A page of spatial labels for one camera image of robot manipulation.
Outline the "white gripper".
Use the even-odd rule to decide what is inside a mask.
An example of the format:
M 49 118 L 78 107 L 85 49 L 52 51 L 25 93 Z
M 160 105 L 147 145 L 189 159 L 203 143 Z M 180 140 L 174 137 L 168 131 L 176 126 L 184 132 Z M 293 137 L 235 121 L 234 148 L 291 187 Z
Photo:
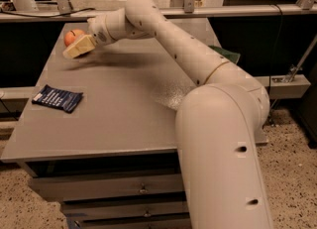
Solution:
M 66 58 L 76 58 L 93 51 L 97 44 L 110 45 L 115 43 L 106 26 L 106 14 L 89 18 L 88 31 L 90 35 L 79 36 L 64 51 L 63 56 Z

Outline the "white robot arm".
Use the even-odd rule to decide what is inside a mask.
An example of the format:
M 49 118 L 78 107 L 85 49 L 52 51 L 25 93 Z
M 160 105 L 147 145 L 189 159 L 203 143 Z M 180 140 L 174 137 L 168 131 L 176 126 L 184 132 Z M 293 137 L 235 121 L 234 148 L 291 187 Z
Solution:
M 273 229 L 256 150 L 269 112 L 264 86 L 174 25 L 152 0 L 127 0 L 124 8 L 89 19 L 88 29 L 66 39 L 65 57 L 147 35 L 194 82 L 175 118 L 192 229 Z

